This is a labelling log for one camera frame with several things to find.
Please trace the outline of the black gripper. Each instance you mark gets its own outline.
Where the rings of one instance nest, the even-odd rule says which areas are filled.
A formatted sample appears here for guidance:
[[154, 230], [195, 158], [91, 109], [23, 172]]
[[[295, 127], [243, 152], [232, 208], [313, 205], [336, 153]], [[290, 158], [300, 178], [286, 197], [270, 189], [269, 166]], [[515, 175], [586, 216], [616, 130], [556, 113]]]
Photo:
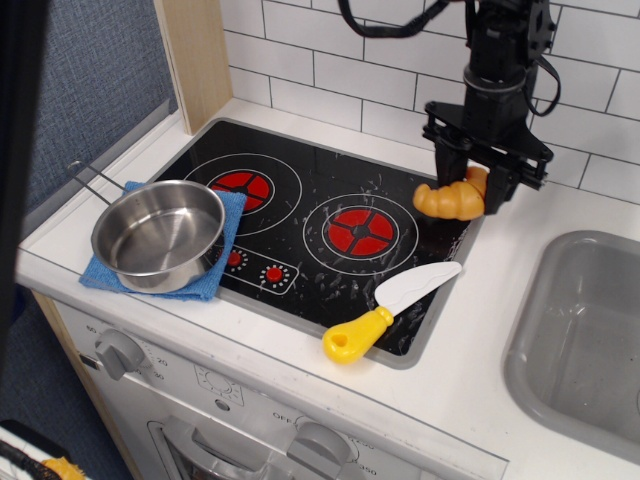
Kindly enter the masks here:
[[462, 105], [430, 101], [423, 136], [434, 143], [437, 181], [445, 187], [466, 177], [468, 161], [488, 167], [485, 215], [495, 215], [520, 183], [538, 189], [551, 150], [527, 127], [533, 112], [533, 74], [507, 82], [465, 76]]

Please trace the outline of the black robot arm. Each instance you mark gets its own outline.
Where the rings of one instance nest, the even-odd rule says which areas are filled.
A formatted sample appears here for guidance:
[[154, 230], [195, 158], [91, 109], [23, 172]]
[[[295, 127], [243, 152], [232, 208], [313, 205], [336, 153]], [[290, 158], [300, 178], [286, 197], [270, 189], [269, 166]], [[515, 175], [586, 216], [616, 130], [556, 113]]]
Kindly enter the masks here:
[[468, 1], [470, 57], [463, 104], [431, 101], [423, 135], [434, 143], [439, 189], [478, 193], [475, 217], [493, 215], [519, 185], [539, 189], [552, 151], [528, 127], [539, 115], [533, 93], [539, 71], [554, 80], [545, 59], [556, 25], [546, 1]]

